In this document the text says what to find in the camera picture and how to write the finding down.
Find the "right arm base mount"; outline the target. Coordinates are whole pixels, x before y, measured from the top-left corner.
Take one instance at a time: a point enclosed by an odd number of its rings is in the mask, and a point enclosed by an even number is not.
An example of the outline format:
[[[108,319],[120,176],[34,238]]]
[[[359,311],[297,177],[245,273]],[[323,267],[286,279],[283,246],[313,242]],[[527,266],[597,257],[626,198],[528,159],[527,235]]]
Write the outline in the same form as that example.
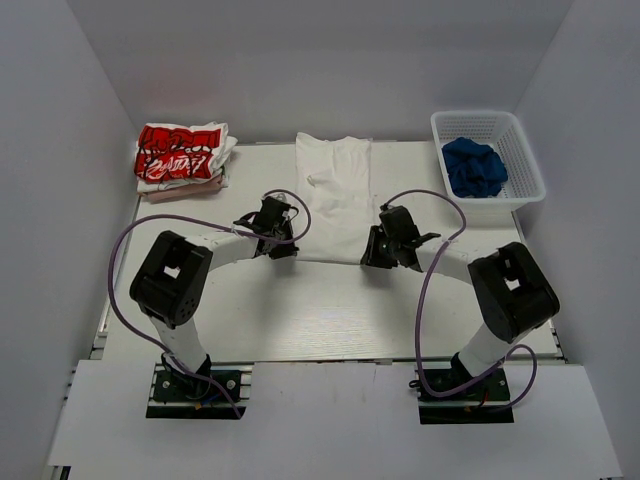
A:
[[[448,397],[429,394],[419,378],[408,388],[417,394],[421,425],[512,424],[511,394],[503,369],[498,369],[463,392]]]

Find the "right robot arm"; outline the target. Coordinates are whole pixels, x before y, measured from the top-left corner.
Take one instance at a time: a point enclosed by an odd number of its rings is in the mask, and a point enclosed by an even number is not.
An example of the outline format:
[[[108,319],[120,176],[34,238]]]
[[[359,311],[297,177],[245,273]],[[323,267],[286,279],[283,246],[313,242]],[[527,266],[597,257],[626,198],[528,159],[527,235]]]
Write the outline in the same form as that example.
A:
[[[429,394],[446,398],[458,394],[472,399],[484,391],[488,377],[499,368],[517,342],[560,310],[560,301],[528,248],[511,242],[488,256],[453,248],[453,236],[421,234],[403,206],[383,206],[380,224],[370,229],[361,264],[393,269],[404,267],[424,275],[414,327],[419,383]],[[431,278],[440,274],[473,287],[483,324],[451,359],[440,384],[430,383],[422,368],[421,322]]]

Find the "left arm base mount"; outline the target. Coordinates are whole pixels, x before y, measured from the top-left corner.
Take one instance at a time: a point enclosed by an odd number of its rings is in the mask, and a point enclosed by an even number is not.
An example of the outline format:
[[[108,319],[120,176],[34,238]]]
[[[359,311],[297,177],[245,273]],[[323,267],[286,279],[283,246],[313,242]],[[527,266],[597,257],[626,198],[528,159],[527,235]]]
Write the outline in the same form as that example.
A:
[[[155,364],[147,399],[147,419],[239,420],[250,398],[251,364],[210,364],[221,388],[170,366]]]

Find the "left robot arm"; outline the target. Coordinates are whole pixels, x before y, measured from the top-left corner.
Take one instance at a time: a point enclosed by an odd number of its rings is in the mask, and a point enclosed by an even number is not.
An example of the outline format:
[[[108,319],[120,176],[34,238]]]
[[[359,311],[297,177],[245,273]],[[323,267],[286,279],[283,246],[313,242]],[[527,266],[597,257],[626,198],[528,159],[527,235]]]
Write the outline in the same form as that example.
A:
[[[188,398],[202,398],[211,387],[210,357],[194,321],[209,273],[262,256],[296,255],[291,214],[298,212],[278,193],[264,197],[259,211],[242,216],[229,230],[195,237],[167,230],[153,243],[129,296],[156,328],[166,349],[163,360]]]

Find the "white t shirt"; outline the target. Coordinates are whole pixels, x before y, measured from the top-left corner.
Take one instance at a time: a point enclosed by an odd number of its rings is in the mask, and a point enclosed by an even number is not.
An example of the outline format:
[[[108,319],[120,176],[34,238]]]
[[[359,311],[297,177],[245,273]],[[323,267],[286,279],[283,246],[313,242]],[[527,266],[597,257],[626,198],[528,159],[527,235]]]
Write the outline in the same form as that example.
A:
[[[295,193],[311,213],[298,259],[357,264],[375,221],[372,141],[347,136],[320,140],[300,132],[295,142]]]

